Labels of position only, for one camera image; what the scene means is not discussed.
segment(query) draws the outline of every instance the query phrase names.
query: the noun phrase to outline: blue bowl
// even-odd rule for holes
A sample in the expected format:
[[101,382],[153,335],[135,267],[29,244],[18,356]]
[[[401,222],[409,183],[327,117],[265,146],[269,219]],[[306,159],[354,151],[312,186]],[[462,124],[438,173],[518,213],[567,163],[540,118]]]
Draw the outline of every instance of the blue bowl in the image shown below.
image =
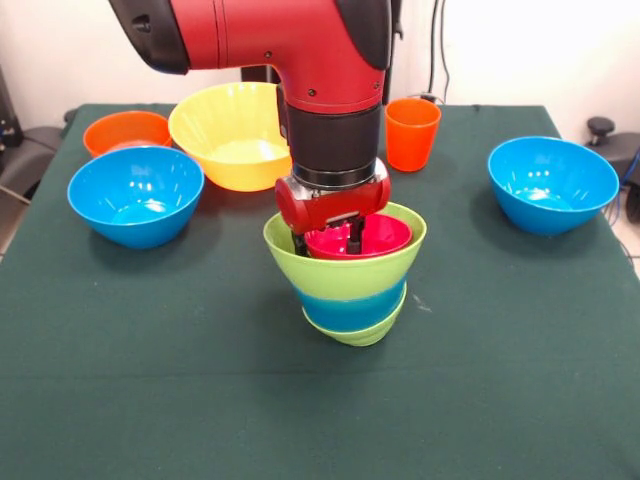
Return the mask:
[[522,137],[489,156],[498,203],[522,230],[558,235],[591,220],[618,193],[618,175],[600,155],[557,138]]
[[298,290],[305,315],[316,326],[333,332],[365,330],[389,317],[402,302],[406,278],[393,287],[370,297],[354,300],[327,300]]
[[69,204],[95,231],[125,247],[173,240],[204,188],[202,168],[166,147],[133,147],[92,160],[71,179]]

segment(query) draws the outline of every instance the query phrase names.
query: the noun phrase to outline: orange cup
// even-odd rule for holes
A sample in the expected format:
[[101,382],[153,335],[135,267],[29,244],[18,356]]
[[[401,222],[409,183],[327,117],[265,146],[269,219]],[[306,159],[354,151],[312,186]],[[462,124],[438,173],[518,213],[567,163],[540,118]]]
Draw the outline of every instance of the orange cup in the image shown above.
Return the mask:
[[442,112],[421,98],[395,100],[385,109],[387,161],[401,172],[417,172],[429,161]]

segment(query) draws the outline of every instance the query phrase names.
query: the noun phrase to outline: red bowl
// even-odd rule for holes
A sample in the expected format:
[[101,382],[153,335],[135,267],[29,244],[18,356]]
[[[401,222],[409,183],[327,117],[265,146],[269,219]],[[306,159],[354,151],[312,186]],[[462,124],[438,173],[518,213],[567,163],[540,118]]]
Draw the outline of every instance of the red bowl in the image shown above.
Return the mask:
[[362,253],[348,254],[350,224],[315,230],[305,235],[309,253],[324,260],[356,260],[388,255],[406,247],[413,235],[411,228],[397,218],[374,213],[366,217],[362,232]]

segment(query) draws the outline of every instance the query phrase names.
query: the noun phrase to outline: bowl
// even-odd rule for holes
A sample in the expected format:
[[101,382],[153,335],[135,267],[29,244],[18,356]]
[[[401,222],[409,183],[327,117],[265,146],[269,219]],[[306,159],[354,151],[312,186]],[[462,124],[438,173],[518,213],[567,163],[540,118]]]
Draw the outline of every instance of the bowl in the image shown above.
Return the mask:
[[407,274],[422,247],[427,225],[418,213],[398,204],[389,203],[380,213],[406,223],[412,232],[410,242],[389,255],[350,261],[296,255],[282,215],[274,215],[265,224],[263,233],[271,254],[293,286],[304,314],[320,331],[355,335],[389,323],[394,312],[397,310],[396,316],[400,312]]
[[374,325],[373,327],[366,328],[364,330],[358,330],[355,332],[341,332],[334,330],[327,330],[316,325],[311,317],[306,312],[306,310],[302,310],[307,321],[319,332],[337,340],[340,343],[344,343],[345,345],[350,345],[352,347],[368,347],[375,343],[378,343],[382,340],[387,333],[391,330],[393,325],[396,323],[396,319],[402,310],[402,306],[404,305],[404,300],[407,296],[407,284],[404,284],[404,288],[402,290],[402,297],[398,306],[380,323]]
[[347,253],[351,225],[315,230],[305,235],[309,253],[327,260],[374,258],[401,250],[411,241],[409,225],[389,215],[375,213],[366,217],[362,231],[362,253]]
[[558,138],[509,140],[493,150],[488,170],[507,217],[537,235],[559,235],[587,223],[619,190],[618,176],[602,156]]
[[239,192],[268,190],[290,174],[292,165],[276,99],[276,85],[270,83],[211,87],[176,106],[169,130],[216,185]]
[[171,146],[169,122],[153,112],[128,111],[102,117],[84,133],[92,157],[112,150],[143,145]]
[[171,241],[187,225],[204,181],[200,166],[182,152],[132,147],[80,168],[67,197],[96,232],[120,245],[147,249]]

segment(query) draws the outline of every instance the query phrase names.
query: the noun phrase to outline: orange bowl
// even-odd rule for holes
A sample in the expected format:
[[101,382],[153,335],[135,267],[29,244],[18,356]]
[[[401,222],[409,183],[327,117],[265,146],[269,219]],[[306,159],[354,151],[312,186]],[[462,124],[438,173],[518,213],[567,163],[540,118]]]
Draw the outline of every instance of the orange bowl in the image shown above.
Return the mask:
[[143,111],[114,113],[94,122],[84,133],[84,146],[94,158],[112,150],[144,145],[171,146],[165,117]]

